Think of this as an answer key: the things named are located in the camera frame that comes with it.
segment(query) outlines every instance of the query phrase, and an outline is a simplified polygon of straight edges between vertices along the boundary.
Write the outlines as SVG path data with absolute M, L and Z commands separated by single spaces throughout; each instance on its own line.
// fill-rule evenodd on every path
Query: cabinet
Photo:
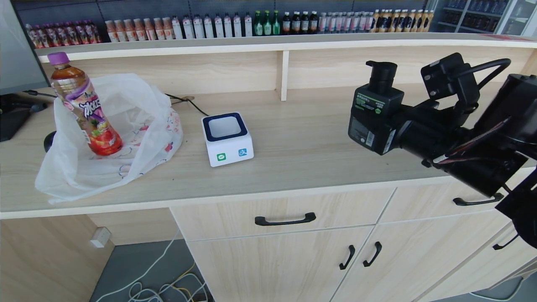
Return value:
M 364 226 L 187 244 L 218 302 L 328 302 L 347 272 L 339 264 L 350 258 L 349 246 L 358 252 L 371 229 Z
M 419 301 L 433 301 L 490 288 L 537 257 L 537 250 L 521 238 L 507 244 L 516 234 L 512 224 L 509 224 Z
M 412 301 L 500 231 L 497 211 L 375 226 L 332 301 Z M 371 266 L 375 243 L 382 249 Z

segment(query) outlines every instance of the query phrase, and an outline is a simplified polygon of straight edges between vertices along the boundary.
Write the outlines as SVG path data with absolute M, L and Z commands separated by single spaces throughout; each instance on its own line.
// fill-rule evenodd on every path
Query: white bottle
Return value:
M 177 40 L 180 40 L 183 38 L 183 32 L 181 31 L 181 21 L 179 21 L 179 18 L 174 16 L 171 19 L 171 26 L 173 27 L 173 33 L 175 35 L 175 38 Z
M 238 12 L 236 12 L 235 16 L 233 17 L 233 29 L 235 30 L 236 37 L 242 37 L 241 18 L 238 15 Z
M 223 38 L 224 37 L 224 26 L 222 23 L 222 18 L 220 18 L 220 14 L 216 13 L 216 17 L 214 17 L 214 27 L 216 29 L 216 37 L 217 38 Z
M 332 14 L 332 18 L 330 18 L 330 24 L 328 25 L 328 32 L 329 33 L 335 33 L 336 31 L 336 21 L 337 21 L 337 13 Z
M 246 12 L 246 16 L 244 16 L 244 36 L 253 36 L 252 17 L 250 17 L 250 12 Z
M 343 13 L 339 12 L 337 13 L 337 17 L 336 17 L 336 33 L 341 32 L 342 25 L 343 25 Z
M 205 14 L 205 18 L 203 19 L 203 24 L 205 27 L 205 36 L 208 38 L 214 38 L 214 31 L 213 31 L 213 20 L 209 17 L 209 14 Z
M 319 33 L 324 33 L 326 30 L 326 13 L 322 12 L 319 17 Z
M 364 31 L 366 29 L 367 19 L 369 18 L 369 13 L 363 11 L 362 17 L 360 18 L 360 22 L 358 22 L 358 28 L 357 31 Z
M 350 32 L 352 19 L 354 19 L 354 13 L 353 12 L 348 12 L 347 13 L 347 18 L 345 19 L 345 23 L 344 23 L 345 24 L 345 32 Z
M 228 13 L 224 16 L 224 32 L 226 33 L 226 38 L 233 38 L 233 28 L 231 27 L 231 18 Z
M 183 18 L 183 28 L 185 29 L 185 38 L 194 39 L 194 27 L 192 26 L 192 21 L 188 15 L 185 15 Z

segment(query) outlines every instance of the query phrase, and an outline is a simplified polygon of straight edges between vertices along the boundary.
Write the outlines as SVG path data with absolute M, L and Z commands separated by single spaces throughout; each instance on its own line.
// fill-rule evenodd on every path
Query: iced tea bottle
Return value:
M 104 115 L 99 97 L 86 73 L 72 67 L 64 52 L 51 53 L 47 57 L 54 66 L 50 77 L 52 87 L 63 105 L 76 117 L 90 149 L 101 156 L 119 151 L 123 145 L 121 137 Z

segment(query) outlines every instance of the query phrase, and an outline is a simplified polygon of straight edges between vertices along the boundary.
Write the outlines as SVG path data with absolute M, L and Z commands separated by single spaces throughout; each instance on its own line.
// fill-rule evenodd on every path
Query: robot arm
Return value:
M 373 62 L 369 83 L 354 93 L 349 137 L 383 155 L 405 149 L 426 167 L 441 169 L 486 196 L 508 191 L 496 209 L 513 220 L 522 239 L 537 248 L 537 169 L 512 191 L 505 182 L 528 160 L 537 160 L 537 77 L 511 74 L 473 129 L 462 127 L 478 107 L 479 90 L 510 64 L 500 59 L 475 67 L 459 53 L 421 70 L 430 99 L 402 104 L 392 87 L 397 65 Z M 479 84 L 474 72 L 497 67 Z M 438 110 L 437 100 L 457 95 Z

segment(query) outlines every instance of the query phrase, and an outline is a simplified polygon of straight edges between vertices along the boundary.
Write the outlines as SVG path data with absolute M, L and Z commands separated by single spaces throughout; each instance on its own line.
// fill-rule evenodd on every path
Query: drawer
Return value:
M 513 189 L 530 172 L 530 170 L 523 170 L 516 173 L 507 182 L 508 186 Z M 507 195 L 504 189 L 500 189 L 499 193 L 504 196 Z M 380 222 L 481 212 L 491 210 L 498 204 L 497 202 L 492 202 L 460 206 L 455 204 L 455 198 L 460 198 L 469 203 L 494 199 L 480 194 L 455 178 L 441 184 L 401 186 L 395 190 L 380 218 Z
M 393 190 L 200 204 L 171 210 L 188 241 L 262 235 L 374 224 Z
M 172 240 L 177 224 L 169 208 L 88 214 L 97 226 L 108 228 L 117 246 Z

